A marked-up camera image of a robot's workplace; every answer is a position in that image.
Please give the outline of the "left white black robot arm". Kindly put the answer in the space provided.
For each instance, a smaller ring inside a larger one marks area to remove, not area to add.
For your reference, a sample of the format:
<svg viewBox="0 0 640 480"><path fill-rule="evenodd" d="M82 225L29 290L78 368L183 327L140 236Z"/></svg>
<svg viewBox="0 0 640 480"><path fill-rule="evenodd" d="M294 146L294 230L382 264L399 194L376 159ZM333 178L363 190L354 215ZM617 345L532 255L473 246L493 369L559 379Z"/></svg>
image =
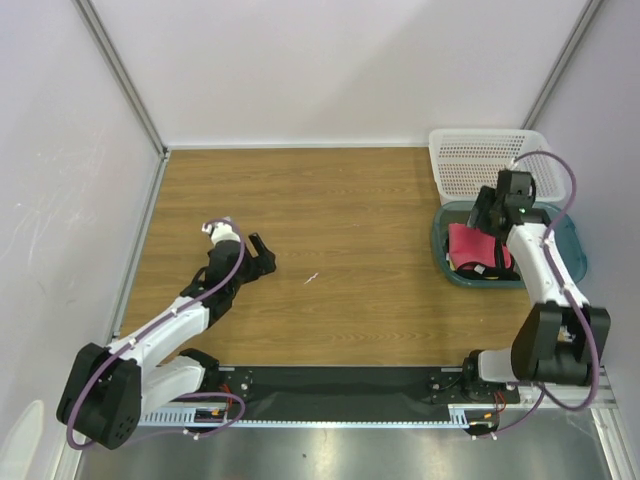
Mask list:
<svg viewBox="0 0 640 480"><path fill-rule="evenodd" d="M209 262L160 315L107 346L88 343L77 353L56 410L67 442L74 435L110 450L122 446L140 419L183 396L214 397L218 362L195 349L179 352L232 307L242 286L276 270L276 256L257 233L242 238L217 223L209 234Z"/></svg>

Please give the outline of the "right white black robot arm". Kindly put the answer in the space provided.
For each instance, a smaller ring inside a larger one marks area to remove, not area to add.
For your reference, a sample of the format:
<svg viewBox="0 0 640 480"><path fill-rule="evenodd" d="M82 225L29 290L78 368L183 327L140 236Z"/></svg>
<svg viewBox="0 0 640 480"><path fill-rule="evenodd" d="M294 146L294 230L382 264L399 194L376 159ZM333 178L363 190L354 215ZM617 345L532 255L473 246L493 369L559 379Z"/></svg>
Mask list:
<svg viewBox="0 0 640 480"><path fill-rule="evenodd" d="M463 395L481 402L497 383L531 383L555 405L565 408L548 385L586 387L587 397L575 405L590 406L599 389L600 357L611 326L604 308L594 307L569 274L557 247L555 229L567 215L536 207L531 173L504 169L494 187L484 186L468 224L493 236L514 257L531 310L512 345L477 354L477 367L460 377Z"/></svg>

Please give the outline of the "pink and black towel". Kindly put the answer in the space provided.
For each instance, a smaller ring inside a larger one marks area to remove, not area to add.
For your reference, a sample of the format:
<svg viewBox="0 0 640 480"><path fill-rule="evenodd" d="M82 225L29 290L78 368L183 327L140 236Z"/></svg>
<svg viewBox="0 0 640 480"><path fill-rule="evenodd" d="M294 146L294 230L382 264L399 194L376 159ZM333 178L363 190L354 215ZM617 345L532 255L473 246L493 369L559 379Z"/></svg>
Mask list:
<svg viewBox="0 0 640 480"><path fill-rule="evenodd" d="M520 281L520 275L514 269L487 267L482 264L463 265L455 273L465 279L474 281Z"/></svg>

